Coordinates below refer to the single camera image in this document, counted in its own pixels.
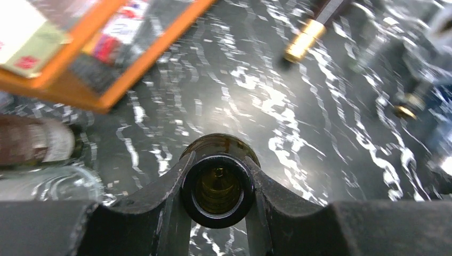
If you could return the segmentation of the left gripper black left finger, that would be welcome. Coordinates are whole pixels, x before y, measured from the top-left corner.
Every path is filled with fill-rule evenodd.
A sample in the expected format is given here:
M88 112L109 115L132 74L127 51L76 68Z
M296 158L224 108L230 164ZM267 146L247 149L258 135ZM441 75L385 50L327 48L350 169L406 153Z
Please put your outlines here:
M188 255L191 218L180 192L194 157L111 207L1 202L1 255Z

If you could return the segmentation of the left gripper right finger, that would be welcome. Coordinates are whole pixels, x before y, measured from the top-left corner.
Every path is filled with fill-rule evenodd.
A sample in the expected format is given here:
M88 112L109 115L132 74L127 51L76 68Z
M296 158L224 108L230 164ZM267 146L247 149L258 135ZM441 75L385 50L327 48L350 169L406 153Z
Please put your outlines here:
M255 203L250 255L451 255L451 202L311 203L246 158Z

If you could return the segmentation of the dark green wine bottle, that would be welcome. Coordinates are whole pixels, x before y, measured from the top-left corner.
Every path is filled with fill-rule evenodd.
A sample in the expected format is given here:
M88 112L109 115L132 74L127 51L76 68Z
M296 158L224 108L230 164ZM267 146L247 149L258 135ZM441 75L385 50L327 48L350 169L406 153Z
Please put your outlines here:
M250 158L255 151L240 138L226 133L204 135L188 145L181 157L192 156L182 181L181 197L187 214L212 229L235 225L249 212L255 194Z

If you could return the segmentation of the clear round glass bottle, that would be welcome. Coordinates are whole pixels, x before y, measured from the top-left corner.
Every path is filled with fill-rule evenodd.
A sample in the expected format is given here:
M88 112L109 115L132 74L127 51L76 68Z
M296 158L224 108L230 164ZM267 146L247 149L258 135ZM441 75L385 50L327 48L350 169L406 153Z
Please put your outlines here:
M102 201L104 186L79 166L1 170L1 201Z

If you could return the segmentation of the brown wine bottle silver cap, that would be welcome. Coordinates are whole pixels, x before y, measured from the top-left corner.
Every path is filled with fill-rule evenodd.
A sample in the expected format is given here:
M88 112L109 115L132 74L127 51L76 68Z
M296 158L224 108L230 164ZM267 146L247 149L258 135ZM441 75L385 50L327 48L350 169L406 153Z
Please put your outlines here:
M67 164L82 154L81 133L51 118L1 115L1 167Z

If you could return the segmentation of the blue square glass bottle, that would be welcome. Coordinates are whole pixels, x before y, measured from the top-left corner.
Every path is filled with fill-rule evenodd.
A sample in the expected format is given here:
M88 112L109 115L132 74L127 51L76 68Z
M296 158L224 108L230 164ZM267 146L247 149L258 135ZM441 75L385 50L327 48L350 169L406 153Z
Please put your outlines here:
M437 125L426 140L431 152L427 166L440 194L451 194L451 92L446 86L433 89L427 109Z

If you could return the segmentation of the dark bottle black cap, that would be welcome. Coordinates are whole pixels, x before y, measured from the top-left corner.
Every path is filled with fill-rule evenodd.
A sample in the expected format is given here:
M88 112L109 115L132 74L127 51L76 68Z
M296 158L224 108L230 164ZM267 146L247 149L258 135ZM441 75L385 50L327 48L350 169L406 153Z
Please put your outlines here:
M419 82L410 91L398 98L393 113L402 119L416 119L417 114L426 108L432 84Z

